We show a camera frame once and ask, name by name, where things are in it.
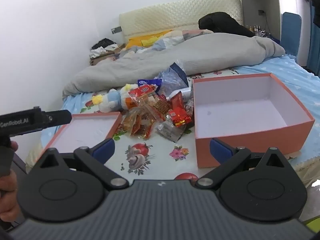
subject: electrical outlet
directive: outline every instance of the electrical outlet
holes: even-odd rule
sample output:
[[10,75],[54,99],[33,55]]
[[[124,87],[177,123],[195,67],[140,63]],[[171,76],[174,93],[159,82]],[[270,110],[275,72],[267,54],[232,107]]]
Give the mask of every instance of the electrical outlet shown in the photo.
[[112,34],[122,32],[121,26],[111,29]]

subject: ribbed gray surface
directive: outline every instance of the ribbed gray surface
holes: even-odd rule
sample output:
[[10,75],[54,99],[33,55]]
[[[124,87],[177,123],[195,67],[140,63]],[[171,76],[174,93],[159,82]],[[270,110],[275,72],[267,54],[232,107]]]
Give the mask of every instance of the ribbed gray surface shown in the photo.
[[87,217],[66,224],[28,220],[15,240],[307,240],[313,233],[297,220],[262,225],[225,211],[211,191],[188,181],[136,180],[113,191]]

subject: blue curtain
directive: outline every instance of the blue curtain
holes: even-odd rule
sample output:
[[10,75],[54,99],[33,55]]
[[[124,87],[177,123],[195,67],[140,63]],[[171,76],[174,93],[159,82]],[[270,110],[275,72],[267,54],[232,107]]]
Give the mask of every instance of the blue curtain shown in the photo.
[[317,76],[320,74],[320,28],[313,23],[315,16],[315,7],[310,1],[311,11],[311,39],[310,51],[308,57],[308,69],[312,70]]

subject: yellow pillow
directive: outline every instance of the yellow pillow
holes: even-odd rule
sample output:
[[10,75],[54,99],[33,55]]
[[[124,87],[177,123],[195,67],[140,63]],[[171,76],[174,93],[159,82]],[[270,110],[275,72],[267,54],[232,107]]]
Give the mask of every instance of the yellow pillow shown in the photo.
[[160,33],[132,37],[129,39],[129,42],[125,48],[128,49],[134,45],[141,46],[141,47],[150,47],[159,39],[159,37],[165,35],[168,32],[171,32],[171,31],[172,30],[166,30],[166,31],[163,31]]

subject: open box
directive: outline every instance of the open box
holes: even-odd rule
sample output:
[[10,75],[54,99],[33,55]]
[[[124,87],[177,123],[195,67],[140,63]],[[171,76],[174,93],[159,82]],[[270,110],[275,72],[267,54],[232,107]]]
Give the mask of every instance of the open box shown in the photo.
[[59,128],[42,153],[50,147],[60,153],[72,153],[81,146],[92,148],[112,138],[121,120],[120,112],[73,114],[71,122]]
[[210,141],[218,138],[252,152],[278,147],[299,151],[315,119],[273,74],[193,80],[196,155],[199,168],[216,167]]

